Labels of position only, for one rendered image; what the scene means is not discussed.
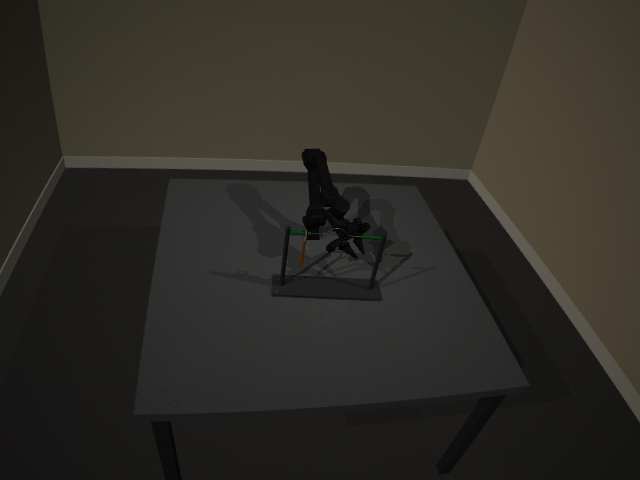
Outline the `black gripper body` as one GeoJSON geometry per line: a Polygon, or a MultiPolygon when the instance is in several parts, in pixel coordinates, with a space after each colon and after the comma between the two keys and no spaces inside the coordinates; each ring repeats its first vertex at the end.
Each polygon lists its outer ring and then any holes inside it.
{"type": "MultiPolygon", "coordinates": [[[[345,220],[345,218],[340,219],[339,221],[337,221],[336,223],[334,223],[332,225],[333,228],[339,228],[339,224],[342,223],[342,225],[347,224],[346,221],[348,221],[348,219],[345,220]]],[[[371,226],[368,223],[363,223],[361,226],[359,226],[360,229],[356,230],[355,232],[352,233],[348,233],[349,235],[352,236],[359,236],[362,233],[365,233],[368,229],[371,228],[371,226]]],[[[328,253],[331,253],[335,250],[336,247],[340,248],[343,244],[347,243],[346,241],[348,241],[349,239],[353,238],[355,239],[356,237],[351,237],[349,235],[345,235],[344,237],[342,237],[340,230],[339,229],[334,229],[333,232],[336,232],[337,235],[339,236],[339,240],[335,239],[334,241],[330,242],[327,246],[326,246],[326,250],[328,253]],[[346,237],[346,238],[345,238],[346,237]]]]}

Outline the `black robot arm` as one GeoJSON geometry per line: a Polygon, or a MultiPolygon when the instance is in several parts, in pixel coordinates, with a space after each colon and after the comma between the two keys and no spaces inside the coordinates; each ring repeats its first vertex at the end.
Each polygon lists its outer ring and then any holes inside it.
{"type": "MultiPolygon", "coordinates": [[[[310,203],[302,222],[307,232],[318,233],[319,226],[324,226],[326,220],[332,226],[344,218],[343,216],[350,209],[350,203],[339,194],[338,189],[333,185],[324,152],[320,149],[305,149],[302,152],[302,160],[308,170],[310,203]],[[331,208],[325,210],[322,206],[331,208]]],[[[359,226],[362,225],[359,217],[353,219],[353,222],[348,221],[345,225],[339,224],[339,228],[347,233],[359,230],[359,226]]],[[[342,237],[346,235],[345,232],[340,230],[342,237]]]]}

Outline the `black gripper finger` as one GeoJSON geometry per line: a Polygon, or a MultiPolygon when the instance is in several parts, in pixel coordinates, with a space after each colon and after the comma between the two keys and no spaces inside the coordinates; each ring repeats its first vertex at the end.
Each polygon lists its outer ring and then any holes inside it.
{"type": "Polygon", "coordinates": [[[343,252],[349,254],[350,256],[352,256],[355,259],[358,259],[357,255],[355,254],[355,252],[353,251],[353,249],[351,248],[349,241],[345,244],[343,244],[339,249],[342,250],[343,252]]]}
{"type": "MultiPolygon", "coordinates": [[[[360,234],[359,236],[364,235],[364,233],[360,234]]],[[[357,246],[357,248],[360,250],[360,252],[364,255],[365,251],[364,251],[364,247],[363,247],[363,242],[362,242],[362,238],[361,237],[356,237],[353,240],[354,244],[357,246]]]]}

